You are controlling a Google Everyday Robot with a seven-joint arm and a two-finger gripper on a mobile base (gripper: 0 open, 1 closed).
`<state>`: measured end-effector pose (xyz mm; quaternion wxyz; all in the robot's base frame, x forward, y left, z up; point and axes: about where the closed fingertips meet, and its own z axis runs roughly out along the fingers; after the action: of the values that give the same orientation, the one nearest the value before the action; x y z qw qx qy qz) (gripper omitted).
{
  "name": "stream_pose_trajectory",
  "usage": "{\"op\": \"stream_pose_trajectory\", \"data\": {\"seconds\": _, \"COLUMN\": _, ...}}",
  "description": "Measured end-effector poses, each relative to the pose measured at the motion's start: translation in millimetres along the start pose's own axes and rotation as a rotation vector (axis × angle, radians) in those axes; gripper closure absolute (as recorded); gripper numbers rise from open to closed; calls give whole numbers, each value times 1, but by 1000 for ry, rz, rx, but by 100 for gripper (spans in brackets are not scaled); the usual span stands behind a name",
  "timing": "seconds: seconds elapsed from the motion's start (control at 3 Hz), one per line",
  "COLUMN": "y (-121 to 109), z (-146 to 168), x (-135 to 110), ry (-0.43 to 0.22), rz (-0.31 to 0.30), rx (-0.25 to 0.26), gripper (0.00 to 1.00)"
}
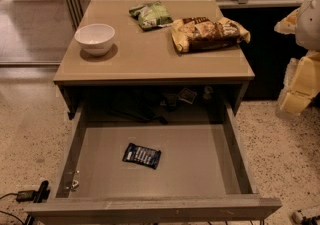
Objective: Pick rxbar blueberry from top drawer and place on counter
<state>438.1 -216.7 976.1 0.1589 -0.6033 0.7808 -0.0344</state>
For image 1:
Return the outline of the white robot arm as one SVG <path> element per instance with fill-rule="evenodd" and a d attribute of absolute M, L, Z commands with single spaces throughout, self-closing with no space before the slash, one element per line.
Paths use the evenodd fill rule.
<path fill-rule="evenodd" d="M 304 0 L 274 30 L 294 34 L 296 44 L 307 50 L 300 60 L 290 59 L 277 104 L 278 112 L 299 115 L 320 93 L 320 0 Z"/>

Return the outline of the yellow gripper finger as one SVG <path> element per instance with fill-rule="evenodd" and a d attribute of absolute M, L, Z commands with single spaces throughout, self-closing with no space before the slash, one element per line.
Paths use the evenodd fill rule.
<path fill-rule="evenodd" d="M 296 30 L 298 12 L 299 9 L 292 11 L 275 25 L 274 30 L 280 34 L 294 34 Z"/>
<path fill-rule="evenodd" d="M 301 59 L 291 58 L 283 83 L 279 109 L 300 114 L 320 93 L 320 52 L 308 51 Z"/>

